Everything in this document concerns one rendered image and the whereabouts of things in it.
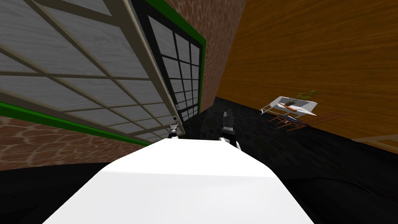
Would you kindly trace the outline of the black-framed grey panel door leaf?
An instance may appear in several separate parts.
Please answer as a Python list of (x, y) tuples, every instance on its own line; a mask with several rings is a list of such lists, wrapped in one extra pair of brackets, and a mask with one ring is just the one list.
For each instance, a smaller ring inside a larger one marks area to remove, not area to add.
[(165, 0), (129, 0), (180, 123), (199, 113), (204, 39)]

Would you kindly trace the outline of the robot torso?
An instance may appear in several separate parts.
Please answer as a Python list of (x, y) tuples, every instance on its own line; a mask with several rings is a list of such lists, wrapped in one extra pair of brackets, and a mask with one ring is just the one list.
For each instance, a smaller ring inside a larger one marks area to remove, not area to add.
[(102, 168), (43, 224), (314, 224), (267, 166), (222, 141), (163, 139)]

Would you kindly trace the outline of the brown wooden chair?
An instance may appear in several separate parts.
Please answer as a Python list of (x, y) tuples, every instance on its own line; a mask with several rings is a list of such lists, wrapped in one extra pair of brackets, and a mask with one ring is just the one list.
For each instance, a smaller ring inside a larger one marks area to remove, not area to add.
[(278, 115), (275, 118), (270, 119), (268, 122), (279, 120), (277, 124), (283, 123), (282, 126), (277, 127), (276, 129), (280, 129), (286, 126), (292, 126), (292, 129), (287, 131), (297, 130), (304, 127), (310, 127), (314, 124), (324, 123), (327, 121), (331, 121), (333, 119), (337, 119), (340, 117), (347, 116), (348, 114), (339, 113), (339, 112), (326, 112), (321, 115), (316, 115), (314, 117), (305, 118), (305, 119), (296, 119), (287, 115)]

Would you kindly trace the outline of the white desk with plant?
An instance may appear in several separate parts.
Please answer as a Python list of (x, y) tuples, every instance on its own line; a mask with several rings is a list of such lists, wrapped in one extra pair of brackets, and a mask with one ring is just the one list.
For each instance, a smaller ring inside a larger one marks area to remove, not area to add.
[(303, 115), (315, 116), (315, 114), (312, 113), (312, 110), (318, 103), (309, 101), (308, 99), (320, 94), (321, 93), (319, 91), (310, 91), (308, 94), (299, 93), (295, 98), (279, 96), (275, 100), (271, 101), (268, 105), (260, 109), (260, 112), (261, 114), (270, 112), (276, 115), (281, 115), (280, 113), (272, 111), (272, 109), (276, 109), (283, 111), (285, 116), (289, 113), (295, 114), (296, 118), (299, 118)]

